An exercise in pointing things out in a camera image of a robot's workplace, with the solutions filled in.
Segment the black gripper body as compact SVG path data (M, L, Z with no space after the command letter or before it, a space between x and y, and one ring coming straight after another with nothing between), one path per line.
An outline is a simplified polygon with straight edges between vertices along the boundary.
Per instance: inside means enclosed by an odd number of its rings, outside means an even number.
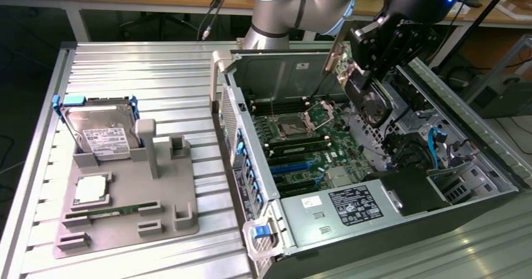
M376 16L379 30L391 32L406 26L427 26L439 23L458 0L383 0Z

